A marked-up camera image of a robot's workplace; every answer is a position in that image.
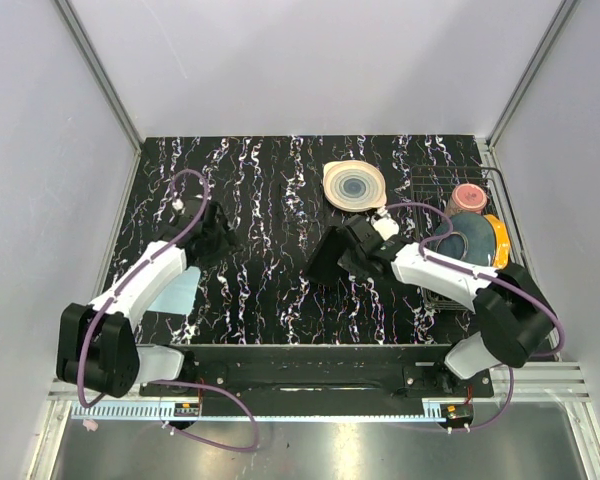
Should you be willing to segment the white geometric glasses case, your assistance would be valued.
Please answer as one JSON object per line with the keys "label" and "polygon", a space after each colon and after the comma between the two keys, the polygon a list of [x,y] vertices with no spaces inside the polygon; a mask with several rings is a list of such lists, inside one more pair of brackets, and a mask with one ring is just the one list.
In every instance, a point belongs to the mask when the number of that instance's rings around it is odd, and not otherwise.
{"label": "white geometric glasses case", "polygon": [[387,210],[379,209],[374,214],[374,222],[394,222],[394,219]]}

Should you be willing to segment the black rectangular glasses case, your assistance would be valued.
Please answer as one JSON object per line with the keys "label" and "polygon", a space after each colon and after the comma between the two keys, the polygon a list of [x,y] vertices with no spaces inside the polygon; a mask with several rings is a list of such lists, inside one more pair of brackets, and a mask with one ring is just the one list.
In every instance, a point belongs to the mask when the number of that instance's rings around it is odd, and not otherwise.
{"label": "black rectangular glasses case", "polygon": [[339,265],[346,249],[340,228],[329,226],[303,268],[304,277],[314,284],[334,288],[346,273]]}

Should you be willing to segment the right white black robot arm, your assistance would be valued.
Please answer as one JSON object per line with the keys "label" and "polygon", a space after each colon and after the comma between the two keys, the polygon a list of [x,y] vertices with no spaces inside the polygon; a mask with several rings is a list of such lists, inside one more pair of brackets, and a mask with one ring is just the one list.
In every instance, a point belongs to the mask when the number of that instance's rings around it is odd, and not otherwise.
{"label": "right white black robot arm", "polygon": [[395,230],[383,235],[378,226],[356,215],[338,229],[343,269],[421,287],[476,317],[478,332],[452,346],[434,371],[435,387],[443,395],[460,394],[483,370],[523,367],[559,329],[557,316],[520,265],[510,263],[498,270],[469,264],[440,255],[423,242],[411,242]]}

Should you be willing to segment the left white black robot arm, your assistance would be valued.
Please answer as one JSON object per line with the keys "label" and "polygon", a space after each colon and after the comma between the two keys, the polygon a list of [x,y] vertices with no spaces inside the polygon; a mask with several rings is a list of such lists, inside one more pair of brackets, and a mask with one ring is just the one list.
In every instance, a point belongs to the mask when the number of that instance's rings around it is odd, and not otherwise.
{"label": "left white black robot arm", "polygon": [[176,396],[195,386],[196,372],[182,351],[136,343],[134,332],[149,310],[189,313],[166,302],[174,289],[238,247],[227,216],[216,201],[178,200],[164,224],[129,270],[86,305],[69,304],[61,314],[56,376],[101,395],[120,398],[132,386],[154,381]]}

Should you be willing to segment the beige plate with blue rings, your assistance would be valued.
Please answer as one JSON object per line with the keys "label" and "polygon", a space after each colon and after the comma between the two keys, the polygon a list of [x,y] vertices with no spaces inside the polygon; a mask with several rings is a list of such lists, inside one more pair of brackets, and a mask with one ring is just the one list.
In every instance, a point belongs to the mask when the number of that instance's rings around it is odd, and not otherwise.
{"label": "beige plate with blue rings", "polygon": [[364,161],[333,161],[323,167],[322,186],[335,208],[359,213],[384,207],[386,182],[382,173]]}

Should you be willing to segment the dark blue bowl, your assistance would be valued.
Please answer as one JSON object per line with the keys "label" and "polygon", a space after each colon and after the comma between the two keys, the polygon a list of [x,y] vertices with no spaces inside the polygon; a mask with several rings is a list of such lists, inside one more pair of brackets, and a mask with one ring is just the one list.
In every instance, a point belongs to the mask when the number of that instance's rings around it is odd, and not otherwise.
{"label": "dark blue bowl", "polygon": [[484,216],[460,212],[450,217],[451,234],[431,243],[430,249],[466,263],[491,266],[495,254],[495,236]]}

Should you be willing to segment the pink cup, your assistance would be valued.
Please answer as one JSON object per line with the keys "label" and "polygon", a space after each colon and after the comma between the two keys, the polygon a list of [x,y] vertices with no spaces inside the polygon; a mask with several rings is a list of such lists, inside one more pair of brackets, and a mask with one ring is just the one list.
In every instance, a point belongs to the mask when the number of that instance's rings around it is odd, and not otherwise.
{"label": "pink cup", "polygon": [[445,208],[445,213],[449,217],[460,212],[480,214],[486,207],[487,202],[487,194],[480,186],[472,183],[463,183],[457,185],[452,191]]}

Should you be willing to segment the yellow bowl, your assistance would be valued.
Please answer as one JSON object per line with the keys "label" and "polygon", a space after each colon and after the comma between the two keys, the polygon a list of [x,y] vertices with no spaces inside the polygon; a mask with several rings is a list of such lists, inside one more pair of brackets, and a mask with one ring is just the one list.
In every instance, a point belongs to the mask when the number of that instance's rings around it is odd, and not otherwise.
{"label": "yellow bowl", "polygon": [[489,222],[495,236],[495,254],[492,266],[497,269],[505,268],[509,263],[511,241],[507,227],[503,221],[495,215],[487,214],[484,218]]}

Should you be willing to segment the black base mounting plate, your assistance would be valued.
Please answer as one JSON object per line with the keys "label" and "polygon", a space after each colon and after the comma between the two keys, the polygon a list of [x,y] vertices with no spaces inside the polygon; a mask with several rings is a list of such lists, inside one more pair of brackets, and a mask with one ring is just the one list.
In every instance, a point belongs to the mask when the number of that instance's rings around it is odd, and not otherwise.
{"label": "black base mounting plate", "polygon": [[361,390],[411,398],[487,399],[491,376],[469,380],[443,370],[447,345],[181,345],[176,379],[236,392]]}

